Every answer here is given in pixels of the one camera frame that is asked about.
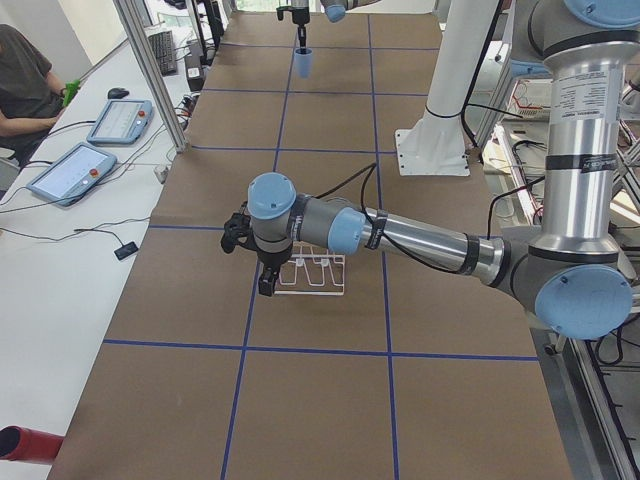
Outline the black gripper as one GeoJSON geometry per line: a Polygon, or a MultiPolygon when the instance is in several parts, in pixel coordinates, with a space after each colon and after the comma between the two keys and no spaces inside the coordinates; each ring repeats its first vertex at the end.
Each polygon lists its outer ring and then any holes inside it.
{"type": "Polygon", "coordinates": [[[275,294],[278,272],[281,266],[289,261],[291,255],[291,247],[279,252],[267,252],[262,249],[257,250],[258,259],[264,265],[258,279],[258,291],[260,295],[273,296],[275,294]]]}
{"type": "Polygon", "coordinates": [[[309,23],[309,0],[291,0],[292,21],[297,27],[299,50],[307,52],[306,25],[309,23]]]}

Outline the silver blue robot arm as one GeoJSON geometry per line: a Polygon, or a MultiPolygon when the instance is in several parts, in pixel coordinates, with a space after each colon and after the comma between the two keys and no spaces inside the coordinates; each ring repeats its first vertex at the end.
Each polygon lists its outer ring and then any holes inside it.
{"type": "MultiPolygon", "coordinates": [[[[280,1],[276,7],[278,21],[290,16],[296,28],[298,48],[303,55],[311,52],[308,43],[308,25],[312,20],[312,1],[280,1]]],[[[437,11],[442,1],[318,1],[326,21],[335,24],[350,14],[431,14],[437,11]]]]}
{"type": "Polygon", "coordinates": [[[516,299],[541,324],[574,339],[621,326],[632,289],[609,235],[626,64],[639,50],[635,1],[520,1],[513,50],[552,76],[542,226],[524,239],[478,237],[364,206],[298,193],[279,173],[248,189],[248,245],[272,295],[300,240],[337,254],[399,251],[451,274],[471,275],[516,299]]]}

